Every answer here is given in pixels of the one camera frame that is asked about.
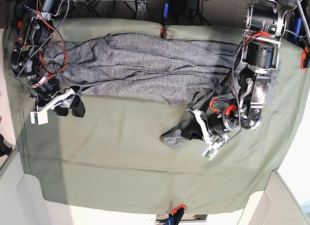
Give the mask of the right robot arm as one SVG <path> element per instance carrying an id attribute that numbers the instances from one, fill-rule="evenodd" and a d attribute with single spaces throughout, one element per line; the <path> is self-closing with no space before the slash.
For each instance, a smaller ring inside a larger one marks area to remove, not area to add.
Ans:
<path id="1" fill-rule="evenodd" d="M 46 124 L 48 111 L 59 116 L 83 117 L 85 107 L 80 98 L 80 87 L 61 88 L 56 75 L 68 64 L 67 49 L 58 29 L 54 26 L 54 17 L 60 13 L 62 4 L 66 3 L 64 17 L 70 10 L 70 0 L 24 0 L 24 16 L 12 28 L 15 31 L 15 43 L 9 67 L 14 78 L 25 87 L 34 101 L 30 112 L 33 124 Z M 44 60 L 47 46 L 53 37 L 63 54 L 60 67 L 50 69 Z"/>

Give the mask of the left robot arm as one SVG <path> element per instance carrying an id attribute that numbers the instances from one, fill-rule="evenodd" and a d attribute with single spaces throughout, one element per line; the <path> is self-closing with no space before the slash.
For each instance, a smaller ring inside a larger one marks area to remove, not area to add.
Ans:
<path id="1" fill-rule="evenodd" d="M 230 70 L 230 90 L 233 98 L 223 110 L 203 116 L 200 110 L 190 110 L 208 145 L 225 144 L 229 132 L 255 130 L 261 123 L 262 110 L 271 70 L 279 65 L 279 48 L 286 30 L 286 13 L 297 9 L 309 26 L 302 0 L 250 0 L 245 13 L 243 40 L 237 47 Z"/>

